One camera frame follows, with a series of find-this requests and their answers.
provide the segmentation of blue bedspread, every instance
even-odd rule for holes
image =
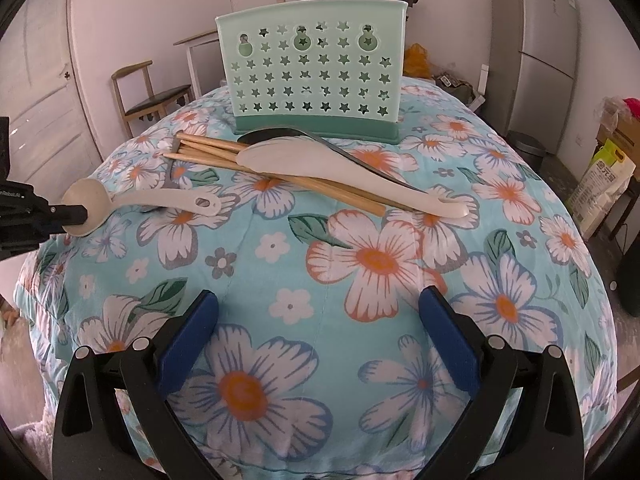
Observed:
[[[335,142],[463,200],[470,215],[374,218],[280,180],[178,162],[172,180],[218,195],[218,216],[121,208],[85,238],[53,237],[23,267],[15,299],[50,400],[79,345],[123,349],[208,288],[220,323],[170,402],[223,476],[410,478],[468,401],[415,310],[436,285],[486,334],[564,349],[588,446],[614,413],[616,337],[584,243],[555,194],[478,117],[429,82],[403,84],[399,145]],[[217,89],[123,144],[94,177],[112,193],[162,186],[176,131],[235,139],[233,127],[228,90]]]

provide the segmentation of wooden chair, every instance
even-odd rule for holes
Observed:
[[[129,133],[129,137],[133,137],[133,133],[131,133],[131,127],[129,126],[129,121],[148,114],[153,114],[158,120],[160,120],[161,118],[166,116],[166,106],[168,104],[171,104],[172,102],[177,101],[184,96],[187,97],[188,102],[193,101],[193,92],[191,91],[191,85],[182,85],[176,88],[171,88],[170,90],[165,90],[164,92],[160,92],[159,94],[154,94],[154,90],[151,87],[151,79],[149,78],[148,70],[148,66],[152,63],[153,61],[150,60],[143,61],[142,63],[137,63],[135,65],[129,65],[116,70],[116,72],[111,75],[111,82],[113,83],[113,90],[115,91],[116,101],[118,102],[118,108],[120,109],[120,116],[122,117],[122,121],[124,122],[124,127]],[[137,72],[138,70],[142,70],[143,76],[145,77],[145,86],[146,93],[148,94],[148,99],[145,99],[144,101],[129,108],[128,110],[125,110],[124,105],[122,104],[120,88],[118,87],[118,79],[122,79],[124,76]]]

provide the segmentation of white rice paddle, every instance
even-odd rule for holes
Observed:
[[[222,208],[216,195],[198,191],[197,188],[129,191],[111,200],[103,184],[94,178],[82,178],[73,183],[62,197],[62,203],[83,205],[86,209],[87,218],[82,225],[62,226],[73,236],[87,236],[104,224],[117,208],[126,205],[175,207],[203,216],[215,216]]]
[[[469,214],[462,202],[395,184],[306,137],[258,142],[241,150],[236,161],[258,173],[310,176],[347,184],[434,216],[462,218]]]

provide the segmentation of refrigerator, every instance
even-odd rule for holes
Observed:
[[[575,0],[492,0],[492,35],[482,118],[556,153],[571,106],[579,44]]]

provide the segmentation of chair seat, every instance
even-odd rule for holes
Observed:
[[[131,115],[135,114],[136,112],[141,112],[142,110],[159,105],[160,103],[168,101],[174,97],[178,98],[181,95],[184,95],[190,87],[191,85],[182,85],[177,86],[176,88],[171,88],[170,90],[165,90],[164,92],[160,92],[159,94],[156,94],[149,99],[145,99],[141,103],[138,103],[137,105],[129,108],[129,110],[125,112],[125,115]]]

